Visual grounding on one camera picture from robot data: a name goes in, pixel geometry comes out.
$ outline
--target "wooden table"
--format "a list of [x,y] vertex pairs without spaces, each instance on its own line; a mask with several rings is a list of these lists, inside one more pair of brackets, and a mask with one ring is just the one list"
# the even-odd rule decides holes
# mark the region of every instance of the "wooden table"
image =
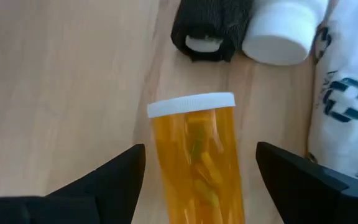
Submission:
[[168,223],[148,103],[235,94],[248,224],[281,223],[258,141],[306,149],[313,70],[191,63],[169,38],[179,0],[0,0],[0,195],[44,195],[137,142],[147,146],[133,223]]

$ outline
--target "black object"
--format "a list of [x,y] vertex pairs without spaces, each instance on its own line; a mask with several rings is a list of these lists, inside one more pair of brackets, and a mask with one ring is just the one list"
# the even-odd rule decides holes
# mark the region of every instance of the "black object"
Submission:
[[144,145],[137,144],[45,197],[0,198],[0,224],[131,223],[144,169]]
[[358,224],[358,180],[266,142],[256,159],[286,224]]
[[[181,0],[172,27],[172,42],[192,61],[229,62],[244,39],[251,7],[252,0]],[[188,35],[223,42],[216,52],[197,52],[187,47]]]

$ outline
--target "white cap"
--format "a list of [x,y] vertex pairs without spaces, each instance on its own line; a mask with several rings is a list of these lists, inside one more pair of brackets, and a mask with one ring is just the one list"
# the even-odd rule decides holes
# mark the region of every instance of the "white cap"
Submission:
[[276,0],[260,6],[250,21],[242,50],[273,65],[293,65],[307,58],[328,0]]
[[149,118],[156,118],[178,113],[211,110],[235,106],[232,93],[205,93],[193,96],[184,96],[171,100],[162,100],[149,104],[147,113]]

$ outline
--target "black wrap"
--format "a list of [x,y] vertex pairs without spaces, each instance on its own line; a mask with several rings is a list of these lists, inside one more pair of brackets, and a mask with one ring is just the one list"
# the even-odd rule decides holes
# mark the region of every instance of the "black wrap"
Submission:
[[[244,39],[251,7],[252,0],[181,0],[172,27],[172,42],[192,61],[230,62]],[[197,52],[185,44],[187,35],[223,42],[216,52]]]

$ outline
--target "white pill bottle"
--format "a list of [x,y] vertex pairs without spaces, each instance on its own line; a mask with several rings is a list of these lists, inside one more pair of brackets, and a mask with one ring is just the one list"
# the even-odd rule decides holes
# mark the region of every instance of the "white pill bottle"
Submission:
[[272,65],[294,65],[307,58],[329,0],[255,0],[242,50]]

